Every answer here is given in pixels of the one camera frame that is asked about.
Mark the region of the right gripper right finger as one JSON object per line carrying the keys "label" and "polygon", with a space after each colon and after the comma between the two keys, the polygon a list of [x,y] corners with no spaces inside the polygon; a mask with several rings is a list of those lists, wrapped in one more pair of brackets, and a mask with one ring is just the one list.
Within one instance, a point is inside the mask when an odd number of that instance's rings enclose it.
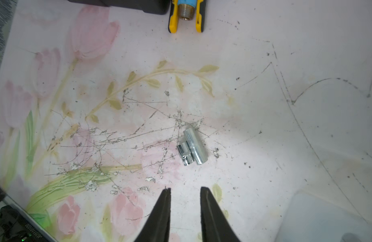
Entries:
{"label": "right gripper right finger", "polygon": [[239,242],[222,210],[207,187],[200,190],[201,231],[203,242]]}

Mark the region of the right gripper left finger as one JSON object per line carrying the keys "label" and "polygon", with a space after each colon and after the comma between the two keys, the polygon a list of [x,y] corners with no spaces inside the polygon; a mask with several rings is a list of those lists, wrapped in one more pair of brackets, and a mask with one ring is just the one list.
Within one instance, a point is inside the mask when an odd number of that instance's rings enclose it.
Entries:
{"label": "right gripper left finger", "polygon": [[170,235],[171,188],[164,189],[135,242],[168,242]]}

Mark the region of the short chrome socket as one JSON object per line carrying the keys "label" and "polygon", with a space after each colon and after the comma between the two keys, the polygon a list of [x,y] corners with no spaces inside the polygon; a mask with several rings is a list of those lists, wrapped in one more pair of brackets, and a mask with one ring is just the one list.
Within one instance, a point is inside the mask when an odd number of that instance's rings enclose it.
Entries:
{"label": "short chrome socket", "polygon": [[188,166],[195,161],[193,157],[193,153],[187,141],[178,144],[177,149],[183,161],[184,166]]}

